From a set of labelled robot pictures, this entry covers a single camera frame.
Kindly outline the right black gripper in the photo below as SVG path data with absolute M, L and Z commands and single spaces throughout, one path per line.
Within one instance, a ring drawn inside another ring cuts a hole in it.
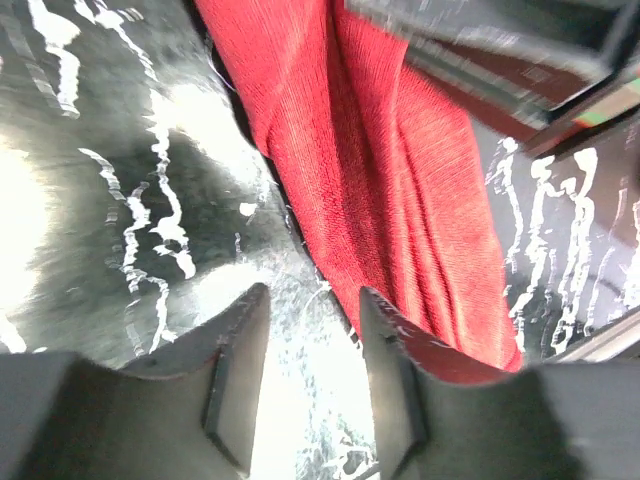
M 533 157 L 639 117 L 636 1 L 349 1 L 407 41 L 405 59 Z

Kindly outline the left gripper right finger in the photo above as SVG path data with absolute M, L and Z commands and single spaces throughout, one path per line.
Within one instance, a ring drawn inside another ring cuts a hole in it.
M 639 317 L 509 373 L 360 292 L 361 339 L 384 479 L 635 479 Z

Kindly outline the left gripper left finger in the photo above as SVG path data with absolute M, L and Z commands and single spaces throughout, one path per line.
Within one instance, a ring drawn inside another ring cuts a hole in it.
M 250 287 L 122 368 L 73 352 L 1 358 L 5 479 L 244 479 L 270 324 Z

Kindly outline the dark red cloth napkin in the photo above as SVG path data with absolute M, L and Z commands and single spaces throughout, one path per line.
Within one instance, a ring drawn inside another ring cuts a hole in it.
M 517 370 L 470 121 L 405 63 L 406 43 L 340 1 L 197 7 L 351 323 L 370 286 L 447 344 Z

